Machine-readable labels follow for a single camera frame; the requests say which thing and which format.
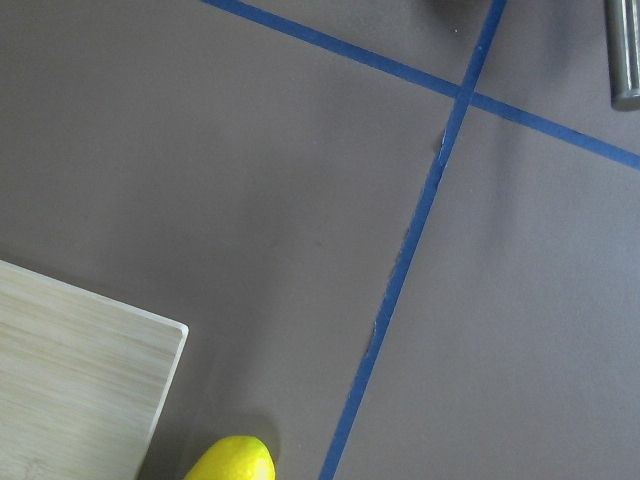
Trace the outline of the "yellow lemon right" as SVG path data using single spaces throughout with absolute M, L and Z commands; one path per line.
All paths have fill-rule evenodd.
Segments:
M 209 447 L 185 475 L 190 479 L 274 480 L 268 447 L 254 436 L 229 436 Z

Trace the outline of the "wooden cutting board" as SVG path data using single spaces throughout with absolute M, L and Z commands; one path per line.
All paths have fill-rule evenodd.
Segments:
M 1 475 L 134 479 L 186 325 L 1 266 Z

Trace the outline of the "metal scoop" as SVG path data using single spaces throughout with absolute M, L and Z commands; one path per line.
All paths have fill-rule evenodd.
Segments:
M 606 0 L 604 5 L 611 105 L 616 111 L 638 111 L 639 2 Z

